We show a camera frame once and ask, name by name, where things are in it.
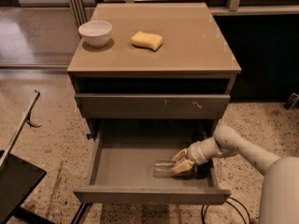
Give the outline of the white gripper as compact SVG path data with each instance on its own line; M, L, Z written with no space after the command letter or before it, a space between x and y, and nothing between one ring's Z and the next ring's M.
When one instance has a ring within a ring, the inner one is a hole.
M175 163L171 168L171 172L177 175L190 171L195 164L202 165L207 163L208 159L204 153L204 147L203 142L197 141L191 144L188 149L182 149L171 159L171 161Z

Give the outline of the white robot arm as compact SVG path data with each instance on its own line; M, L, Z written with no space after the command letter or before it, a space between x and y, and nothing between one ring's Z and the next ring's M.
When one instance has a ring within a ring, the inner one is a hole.
M259 224L299 224L299 158L269 152L229 126L218 126L212 137L182 149L172 158L172 173L190 171L212 158L235 154L263 175Z

